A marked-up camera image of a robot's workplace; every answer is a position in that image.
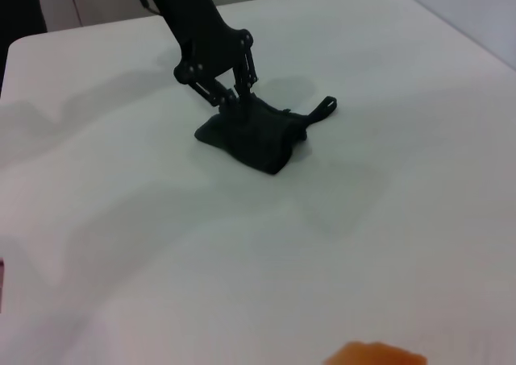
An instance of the white table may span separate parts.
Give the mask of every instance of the white table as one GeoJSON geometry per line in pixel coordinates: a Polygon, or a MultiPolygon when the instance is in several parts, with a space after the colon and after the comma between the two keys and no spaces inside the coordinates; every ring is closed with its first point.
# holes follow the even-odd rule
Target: white table
{"type": "Polygon", "coordinates": [[[339,99],[278,176],[196,142],[215,111],[160,18],[10,50],[0,363],[317,364],[360,339],[513,364],[516,74],[412,0],[220,10],[264,100],[339,99]]]}

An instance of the black cloth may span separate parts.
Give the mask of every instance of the black cloth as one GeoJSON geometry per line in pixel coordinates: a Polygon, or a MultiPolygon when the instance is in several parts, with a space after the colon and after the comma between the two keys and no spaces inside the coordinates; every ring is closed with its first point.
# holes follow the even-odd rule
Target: black cloth
{"type": "Polygon", "coordinates": [[[293,147],[306,140],[306,128],[333,113],[337,100],[326,97],[311,114],[300,115],[277,110],[252,93],[240,98],[238,108],[243,114],[221,108],[221,113],[195,132],[195,138],[251,168],[277,174],[289,162],[293,147]]]}
{"type": "Polygon", "coordinates": [[[0,92],[9,46],[46,31],[40,0],[0,0],[0,92]]]}

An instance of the white tabletop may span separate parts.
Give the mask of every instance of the white tabletop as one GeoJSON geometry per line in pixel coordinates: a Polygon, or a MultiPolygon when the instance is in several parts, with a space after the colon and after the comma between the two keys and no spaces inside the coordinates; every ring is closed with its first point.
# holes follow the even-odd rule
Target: white tabletop
{"type": "Polygon", "coordinates": [[[265,101],[339,99],[274,177],[195,140],[215,110],[160,18],[11,48],[0,363],[316,364],[360,339],[514,364],[516,73],[412,0],[221,12],[265,101]]]}

